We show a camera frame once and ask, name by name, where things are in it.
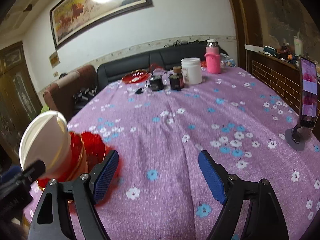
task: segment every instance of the smartphone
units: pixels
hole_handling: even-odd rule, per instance
[[[314,128],[318,103],[318,83],[316,64],[300,58],[301,100],[298,123],[302,127]]]

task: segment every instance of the painting of horses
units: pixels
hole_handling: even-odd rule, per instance
[[[50,11],[55,47],[102,21],[150,5],[151,0],[62,0]]]

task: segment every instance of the brown chair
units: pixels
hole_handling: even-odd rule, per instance
[[[97,75],[92,65],[86,65],[71,71],[63,78],[51,83],[43,94],[44,101],[50,110],[61,112],[67,122],[73,117],[73,95],[81,88],[96,85]]]

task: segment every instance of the pink bottle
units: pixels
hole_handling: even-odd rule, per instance
[[[207,40],[206,54],[207,71],[212,74],[221,73],[220,54],[218,43],[215,40]]]

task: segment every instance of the red plate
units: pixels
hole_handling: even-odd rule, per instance
[[[131,84],[131,83],[140,83],[146,81],[148,78],[148,72],[146,70],[138,69],[136,71],[132,71],[131,73],[125,75],[122,78],[122,82],[124,84]]]

